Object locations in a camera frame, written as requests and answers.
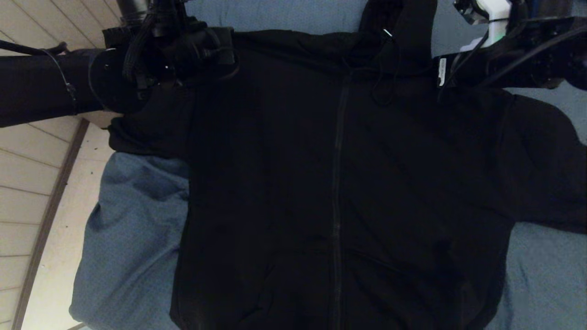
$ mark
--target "wood paneling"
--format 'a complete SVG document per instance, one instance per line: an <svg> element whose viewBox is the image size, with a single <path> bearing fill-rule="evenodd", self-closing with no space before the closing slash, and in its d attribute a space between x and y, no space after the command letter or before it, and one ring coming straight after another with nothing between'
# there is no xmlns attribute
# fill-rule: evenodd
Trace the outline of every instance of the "wood paneling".
<svg viewBox="0 0 587 330"><path fill-rule="evenodd" d="M58 41L12 0L0 0L0 31L22 45L50 48Z"/></svg>
<svg viewBox="0 0 587 330"><path fill-rule="evenodd" d="M0 186L50 195L59 169L0 150Z"/></svg>
<svg viewBox="0 0 587 330"><path fill-rule="evenodd" d="M20 295L20 288L0 291L0 323L12 320Z"/></svg>
<svg viewBox="0 0 587 330"><path fill-rule="evenodd" d="M40 224L49 196L0 187L0 221Z"/></svg>
<svg viewBox="0 0 587 330"><path fill-rule="evenodd" d="M112 12L114 12L114 15L120 19L122 14L120 13L120 8L118 8L118 3L116 2L116 0L104 0L104 1L108 5L108 7L110 7L110 9L112 9Z"/></svg>
<svg viewBox="0 0 587 330"><path fill-rule="evenodd" d="M56 40L67 42L69 49L94 48L90 40L51 1L14 0L14 2Z"/></svg>
<svg viewBox="0 0 587 330"><path fill-rule="evenodd" d="M0 323L0 330L11 330L12 329L12 321Z"/></svg>
<svg viewBox="0 0 587 330"><path fill-rule="evenodd" d="M62 330L78 324L69 315L68 308L71 304L77 266L82 256L86 220L97 201L100 178L106 164L105 161L85 160L79 157L75 163L73 162L78 156L73 150L79 150L82 142L88 143L87 141L92 139L88 135L84 137L87 124L86 121L82 122L72 142L76 147L72 149L63 167L67 172L64 175L69 177L69 184L57 185L55 196L52 198L60 198L51 203L52 206L47 211L47 219L51 218L53 221L44 221L43 229L40 230L26 280L31 284L30 279L34 278L34 284L32 287L25 285L23 288L23 300L15 317L15 325L22 327L23 330ZM59 194L59 188L63 188L62 196Z"/></svg>
<svg viewBox="0 0 587 330"><path fill-rule="evenodd" d="M118 17L103 0L82 0L86 8L100 22L104 29L114 28L120 25Z"/></svg>
<svg viewBox="0 0 587 330"><path fill-rule="evenodd" d="M86 137L79 149L78 159L108 161L112 149L108 145L110 134L96 125L87 128Z"/></svg>
<svg viewBox="0 0 587 330"><path fill-rule="evenodd" d="M69 143L23 124L0 129L0 150L61 167Z"/></svg>
<svg viewBox="0 0 587 330"><path fill-rule="evenodd" d="M41 120L40 122L32 122L29 124L44 132L70 142L75 135L79 121L80 119L75 117L60 117Z"/></svg>
<svg viewBox="0 0 587 330"><path fill-rule="evenodd" d="M29 257L0 258L0 290L20 287L28 265Z"/></svg>
<svg viewBox="0 0 587 330"><path fill-rule="evenodd" d="M14 42L11 38L0 31L0 40ZM22 54L11 52L9 50L0 49L0 56L22 56Z"/></svg>
<svg viewBox="0 0 587 330"><path fill-rule="evenodd" d="M73 22L92 44L98 48L104 47L102 26L88 8L80 0L51 0Z"/></svg>
<svg viewBox="0 0 587 330"><path fill-rule="evenodd" d="M0 257L30 255L39 225L0 223Z"/></svg>
<svg viewBox="0 0 587 330"><path fill-rule="evenodd" d="M123 115L121 113L98 110L81 113L79 116L96 125L97 127L105 129L110 126L112 119L116 117L122 117Z"/></svg>

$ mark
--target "bed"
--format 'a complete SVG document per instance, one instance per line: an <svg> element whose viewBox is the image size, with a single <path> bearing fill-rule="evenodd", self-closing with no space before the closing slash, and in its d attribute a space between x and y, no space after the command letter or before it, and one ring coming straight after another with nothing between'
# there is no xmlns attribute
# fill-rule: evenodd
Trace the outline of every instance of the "bed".
<svg viewBox="0 0 587 330"><path fill-rule="evenodd" d="M190 14L239 31L293 29L314 34L354 31L366 0L200 0ZM585 3L576 5L585 10ZM455 52L483 34L450 1L439 0L433 55ZM563 85L522 90L546 100L587 140L587 93ZM188 168L175 159L115 153L102 177L99 202L86 227L70 313L94 330L177 329L168 312L187 215ZM587 238L519 223L511 234L498 312L487 329L585 329Z"/></svg>

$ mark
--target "wooden wall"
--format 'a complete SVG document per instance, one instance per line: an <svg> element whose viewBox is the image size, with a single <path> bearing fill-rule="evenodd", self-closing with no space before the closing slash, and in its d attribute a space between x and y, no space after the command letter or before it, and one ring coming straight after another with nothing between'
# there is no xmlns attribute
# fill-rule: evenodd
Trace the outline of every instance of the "wooden wall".
<svg viewBox="0 0 587 330"><path fill-rule="evenodd" d="M0 39L101 48L102 30L118 26L119 16L116 0L0 0ZM17 54L0 50L11 55ZM12 327L39 225L79 122L63 117L0 129L0 330Z"/></svg>

